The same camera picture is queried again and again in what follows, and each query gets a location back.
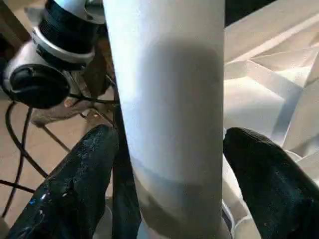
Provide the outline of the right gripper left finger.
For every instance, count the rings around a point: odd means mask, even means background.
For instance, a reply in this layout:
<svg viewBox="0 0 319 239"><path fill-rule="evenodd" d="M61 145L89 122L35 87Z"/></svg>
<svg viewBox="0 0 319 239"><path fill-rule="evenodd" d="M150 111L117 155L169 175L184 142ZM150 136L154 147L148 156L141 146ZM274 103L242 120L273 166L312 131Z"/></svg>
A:
<svg viewBox="0 0 319 239"><path fill-rule="evenodd" d="M118 133L87 132L35 190L8 232L10 239L91 239L105 210Z"/></svg>

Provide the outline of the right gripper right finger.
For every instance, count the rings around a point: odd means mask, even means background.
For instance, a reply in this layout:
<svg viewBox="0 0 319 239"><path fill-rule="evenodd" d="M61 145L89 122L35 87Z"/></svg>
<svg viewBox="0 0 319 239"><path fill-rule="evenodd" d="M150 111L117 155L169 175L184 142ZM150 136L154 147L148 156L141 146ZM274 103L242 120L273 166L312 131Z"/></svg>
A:
<svg viewBox="0 0 319 239"><path fill-rule="evenodd" d="M261 238L319 237L319 188L280 146L251 129L231 127L223 154Z"/></svg>

